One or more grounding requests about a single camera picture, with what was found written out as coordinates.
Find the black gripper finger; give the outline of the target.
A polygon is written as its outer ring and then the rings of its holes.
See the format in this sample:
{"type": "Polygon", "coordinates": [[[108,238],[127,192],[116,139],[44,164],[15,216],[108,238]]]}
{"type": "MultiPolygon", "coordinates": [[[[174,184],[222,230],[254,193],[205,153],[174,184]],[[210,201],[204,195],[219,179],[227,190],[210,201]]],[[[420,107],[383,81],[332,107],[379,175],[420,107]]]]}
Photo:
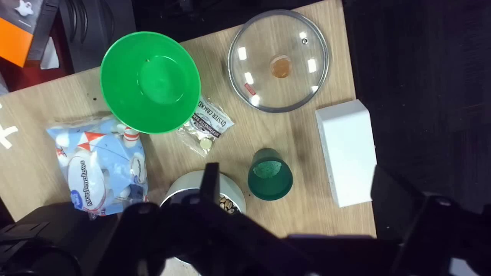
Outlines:
{"type": "Polygon", "coordinates": [[[219,164],[207,162],[201,179],[199,198],[204,201],[219,202],[219,164]]]}

